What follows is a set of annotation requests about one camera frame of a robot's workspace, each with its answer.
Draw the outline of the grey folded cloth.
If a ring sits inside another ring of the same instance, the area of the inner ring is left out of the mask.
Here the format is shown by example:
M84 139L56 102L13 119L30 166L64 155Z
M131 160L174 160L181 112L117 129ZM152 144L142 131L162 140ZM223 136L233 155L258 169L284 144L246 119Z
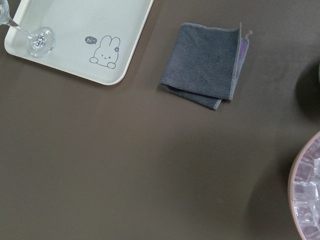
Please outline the grey folded cloth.
M249 37L236 28L185 22L159 84L172 94L211 110L231 101L249 49Z

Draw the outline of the clear wine glass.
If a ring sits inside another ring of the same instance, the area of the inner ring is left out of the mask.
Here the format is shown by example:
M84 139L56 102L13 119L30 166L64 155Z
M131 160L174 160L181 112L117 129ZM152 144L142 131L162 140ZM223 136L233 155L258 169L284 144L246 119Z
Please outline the clear wine glass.
M7 0L0 1L0 24L20 31L27 39L29 54L35 58L47 56L55 46L56 36L51 28L40 27L28 32L17 24L10 16L10 7Z

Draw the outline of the cream rabbit tray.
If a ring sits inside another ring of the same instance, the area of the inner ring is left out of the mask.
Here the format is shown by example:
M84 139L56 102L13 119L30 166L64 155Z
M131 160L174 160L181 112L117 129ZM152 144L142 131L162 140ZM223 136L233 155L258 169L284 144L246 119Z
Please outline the cream rabbit tray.
M29 31L52 29L54 48L45 57L32 57L25 36L14 28L4 47L11 55L114 85L127 73L152 5L151 0L23 0L14 21Z

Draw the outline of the pink bowl with ice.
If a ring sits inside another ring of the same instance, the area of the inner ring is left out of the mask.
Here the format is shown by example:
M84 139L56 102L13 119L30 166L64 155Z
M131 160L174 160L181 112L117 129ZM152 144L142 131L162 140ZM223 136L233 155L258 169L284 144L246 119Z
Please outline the pink bowl with ice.
M320 134L299 151L289 173L288 201L302 240L320 238Z

